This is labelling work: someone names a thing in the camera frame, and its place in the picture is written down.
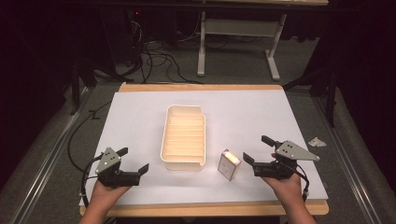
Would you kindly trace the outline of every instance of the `white paper sheet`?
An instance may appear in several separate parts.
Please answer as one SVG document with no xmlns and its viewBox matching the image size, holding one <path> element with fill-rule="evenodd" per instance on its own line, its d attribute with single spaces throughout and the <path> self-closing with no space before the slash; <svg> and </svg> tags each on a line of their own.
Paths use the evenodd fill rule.
<svg viewBox="0 0 396 224">
<path fill-rule="evenodd" d="M 202 171 L 169 171 L 161 160 L 166 111 L 170 105 L 199 105 L 205 114 L 206 164 Z M 117 92 L 95 156 L 107 147 L 115 151 L 128 147 L 129 153 L 122 157 L 122 171 L 135 172 L 149 163 L 140 186 L 132 187 L 118 204 L 276 201 L 271 188 L 253 175 L 246 162 L 242 162 L 233 181 L 218 171 L 220 154 L 225 148 L 241 161 L 243 152 L 256 161 L 273 161 L 274 148 L 261 141 L 262 135 L 279 142 L 290 140 L 306 148 L 282 90 Z M 310 181 L 308 199 L 327 199 L 314 163 L 298 163 Z M 94 181 L 90 179 L 87 183 L 89 198 Z"/>
</svg>

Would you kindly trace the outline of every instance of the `black curtain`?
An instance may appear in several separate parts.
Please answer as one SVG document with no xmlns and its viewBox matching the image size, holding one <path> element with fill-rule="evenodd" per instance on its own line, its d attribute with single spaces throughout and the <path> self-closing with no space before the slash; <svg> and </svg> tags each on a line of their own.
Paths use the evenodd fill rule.
<svg viewBox="0 0 396 224">
<path fill-rule="evenodd" d="M 64 103 L 70 60 L 44 2 L 0 4 L 0 188 Z"/>
<path fill-rule="evenodd" d="M 340 1 L 338 7 L 353 7 L 358 13 L 339 14 L 329 20 L 304 75 L 321 68 L 327 68 L 327 73 L 305 84 L 313 84 L 316 93 L 326 93 L 329 76 L 336 76 L 366 146 L 396 191 L 396 5 L 368 0 Z"/>
</svg>

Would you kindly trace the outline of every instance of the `silver metal plate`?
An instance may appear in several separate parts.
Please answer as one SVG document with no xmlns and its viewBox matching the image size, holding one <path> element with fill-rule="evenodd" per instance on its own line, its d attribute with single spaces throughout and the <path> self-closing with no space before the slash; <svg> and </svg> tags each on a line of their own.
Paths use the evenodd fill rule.
<svg viewBox="0 0 396 224">
<path fill-rule="evenodd" d="M 276 154 L 291 160 L 319 161 L 320 157 L 308 150 L 294 144 L 291 141 L 284 142 L 277 150 Z"/>
<path fill-rule="evenodd" d="M 95 172 L 99 174 L 119 161 L 121 161 L 121 157 L 119 156 L 119 154 L 117 154 L 111 147 L 108 147 L 106 148 L 102 159 L 99 161 L 98 167 L 96 168 Z"/>
</svg>

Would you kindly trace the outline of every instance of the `wooden table edge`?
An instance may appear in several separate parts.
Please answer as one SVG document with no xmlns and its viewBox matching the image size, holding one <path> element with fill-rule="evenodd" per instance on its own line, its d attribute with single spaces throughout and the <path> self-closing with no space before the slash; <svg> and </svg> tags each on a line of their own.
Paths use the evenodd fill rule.
<svg viewBox="0 0 396 224">
<path fill-rule="evenodd" d="M 326 200 L 310 200 L 305 203 L 313 216 L 329 213 Z M 85 206 L 79 209 L 85 213 Z M 284 216 L 280 202 L 262 203 L 189 203 L 163 205 L 117 205 L 107 213 L 108 217 L 253 217 Z"/>
<path fill-rule="evenodd" d="M 247 84 L 126 84 L 122 83 L 119 92 L 126 91 L 247 91 L 283 90 L 279 85 Z"/>
</svg>

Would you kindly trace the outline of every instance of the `rectangular plastic container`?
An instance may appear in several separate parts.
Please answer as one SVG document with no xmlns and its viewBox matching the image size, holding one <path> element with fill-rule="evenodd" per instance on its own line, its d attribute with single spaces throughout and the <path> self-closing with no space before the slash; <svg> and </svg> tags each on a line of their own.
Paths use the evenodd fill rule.
<svg viewBox="0 0 396 224">
<path fill-rule="evenodd" d="M 171 105 L 161 159 L 168 170 L 199 171 L 205 164 L 205 115 L 198 105 Z"/>
</svg>

